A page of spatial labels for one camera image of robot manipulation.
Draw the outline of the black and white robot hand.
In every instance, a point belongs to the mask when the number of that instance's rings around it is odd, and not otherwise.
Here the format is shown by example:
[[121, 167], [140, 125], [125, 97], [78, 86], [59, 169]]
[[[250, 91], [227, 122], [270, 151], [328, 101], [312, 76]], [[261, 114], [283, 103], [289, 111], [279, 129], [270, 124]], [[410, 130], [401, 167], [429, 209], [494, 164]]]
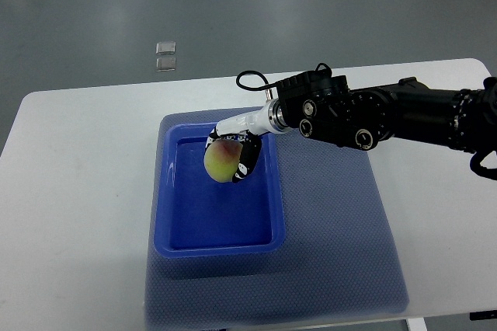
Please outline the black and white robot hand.
[[279, 100], [271, 99], [260, 110], [219, 121], [207, 137], [205, 151], [219, 139], [240, 142], [242, 152], [238, 169], [230, 182], [238, 183], [254, 171], [262, 149], [262, 136], [268, 133], [285, 134], [289, 129], [281, 117]]

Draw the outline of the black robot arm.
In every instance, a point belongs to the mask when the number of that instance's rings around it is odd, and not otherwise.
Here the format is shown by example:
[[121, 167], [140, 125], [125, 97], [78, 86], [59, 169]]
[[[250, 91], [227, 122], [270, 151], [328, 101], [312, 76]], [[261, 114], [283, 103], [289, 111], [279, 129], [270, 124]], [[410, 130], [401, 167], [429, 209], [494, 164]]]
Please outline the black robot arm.
[[276, 83], [284, 123], [305, 138], [369, 151], [395, 137], [472, 155], [470, 169], [487, 179], [482, 161], [496, 151], [496, 79], [482, 89], [430, 89], [414, 77], [352, 90], [329, 69]]

